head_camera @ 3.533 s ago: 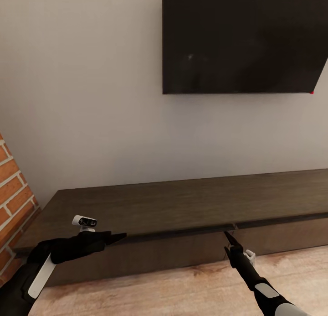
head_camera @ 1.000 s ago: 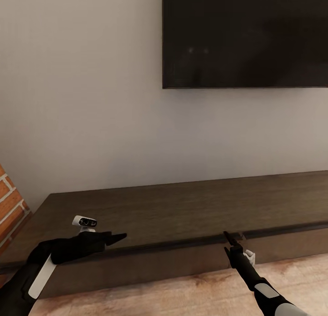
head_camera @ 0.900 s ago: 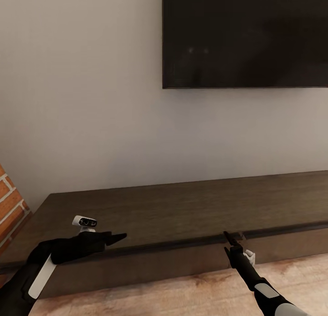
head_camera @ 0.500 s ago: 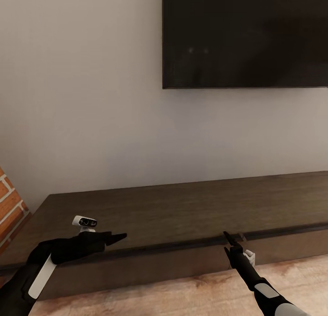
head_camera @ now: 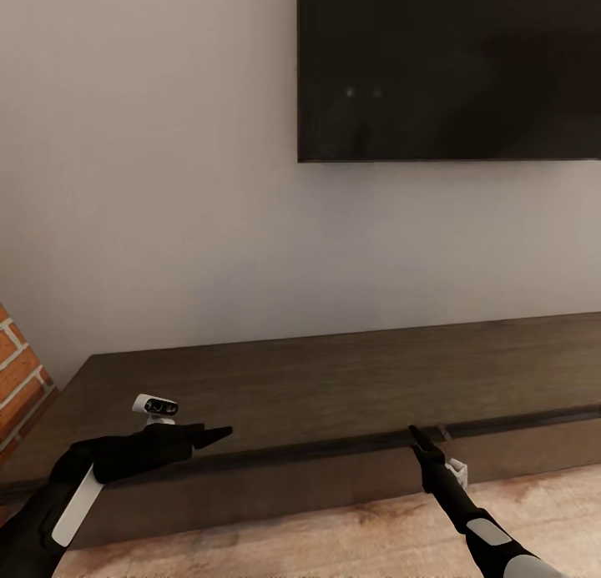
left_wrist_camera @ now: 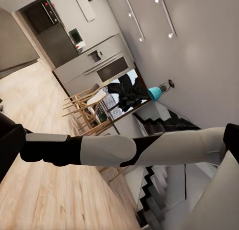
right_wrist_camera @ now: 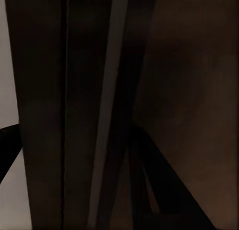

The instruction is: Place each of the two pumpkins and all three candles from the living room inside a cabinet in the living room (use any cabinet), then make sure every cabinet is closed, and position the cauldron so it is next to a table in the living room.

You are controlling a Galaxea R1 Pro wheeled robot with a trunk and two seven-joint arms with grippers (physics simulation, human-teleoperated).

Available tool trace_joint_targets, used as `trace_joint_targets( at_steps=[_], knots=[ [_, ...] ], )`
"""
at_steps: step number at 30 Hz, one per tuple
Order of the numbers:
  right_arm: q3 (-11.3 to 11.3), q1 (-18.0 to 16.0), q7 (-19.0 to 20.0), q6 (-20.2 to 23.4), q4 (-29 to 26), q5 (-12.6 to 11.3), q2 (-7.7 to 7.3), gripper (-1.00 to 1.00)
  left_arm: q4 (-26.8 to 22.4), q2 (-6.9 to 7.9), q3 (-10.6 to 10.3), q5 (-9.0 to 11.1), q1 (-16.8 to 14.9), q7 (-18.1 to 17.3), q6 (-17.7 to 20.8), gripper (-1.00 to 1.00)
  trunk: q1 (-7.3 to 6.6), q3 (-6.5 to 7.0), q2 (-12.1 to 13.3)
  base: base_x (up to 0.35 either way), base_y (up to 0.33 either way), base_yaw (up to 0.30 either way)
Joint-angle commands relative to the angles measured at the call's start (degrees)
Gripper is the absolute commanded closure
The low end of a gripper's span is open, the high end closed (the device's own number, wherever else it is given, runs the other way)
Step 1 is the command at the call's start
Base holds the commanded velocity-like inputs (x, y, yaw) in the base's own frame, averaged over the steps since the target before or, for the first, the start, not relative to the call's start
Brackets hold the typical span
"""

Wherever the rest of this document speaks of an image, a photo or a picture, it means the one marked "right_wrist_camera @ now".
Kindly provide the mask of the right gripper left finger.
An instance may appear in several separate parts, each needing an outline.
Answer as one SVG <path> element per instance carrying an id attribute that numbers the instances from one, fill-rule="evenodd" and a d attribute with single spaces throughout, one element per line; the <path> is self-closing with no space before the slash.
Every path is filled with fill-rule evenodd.
<path id="1" fill-rule="evenodd" d="M 0 183 L 22 148 L 20 124 L 0 129 Z"/>

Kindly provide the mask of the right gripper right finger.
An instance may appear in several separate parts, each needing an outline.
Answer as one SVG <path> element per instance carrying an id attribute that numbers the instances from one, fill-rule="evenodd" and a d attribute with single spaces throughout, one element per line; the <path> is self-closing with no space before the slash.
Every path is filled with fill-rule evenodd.
<path id="1" fill-rule="evenodd" d="M 128 135 L 133 230 L 217 230 L 147 131 Z M 144 164 L 160 213 L 151 210 Z"/>

